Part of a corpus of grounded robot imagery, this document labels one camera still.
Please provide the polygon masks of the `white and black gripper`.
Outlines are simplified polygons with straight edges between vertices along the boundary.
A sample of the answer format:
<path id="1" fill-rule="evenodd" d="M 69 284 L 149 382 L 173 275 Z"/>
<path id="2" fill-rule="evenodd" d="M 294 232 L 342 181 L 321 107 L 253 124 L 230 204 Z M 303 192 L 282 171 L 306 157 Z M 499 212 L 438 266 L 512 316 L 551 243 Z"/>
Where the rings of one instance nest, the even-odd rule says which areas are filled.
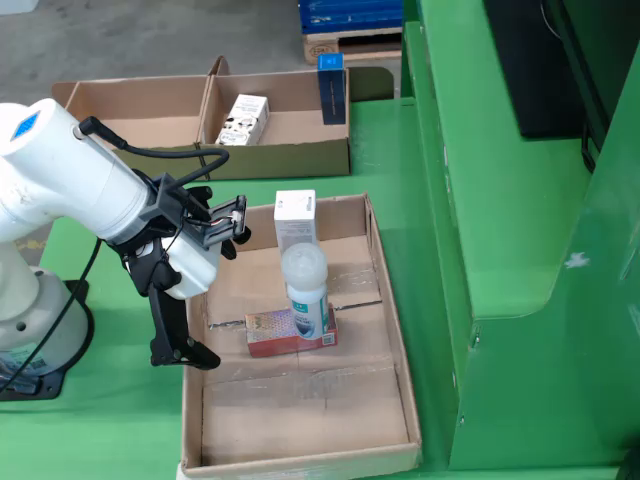
<path id="1" fill-rule="evenodd" d="M 111 238 L 110 248 L 119 255 L 136 291 L 149 298 L 155 327 L 151 365 L 219 367 L 220 357 L 190 335 L 183 300 L 205 293 L 213 284 L 220 246 L 203 249 L 184 233 L 168 237 L 140 233 L 127 242 L 123 235 Z M 233 240 L 221 243 L 221 255 L 237 258 Z"/>

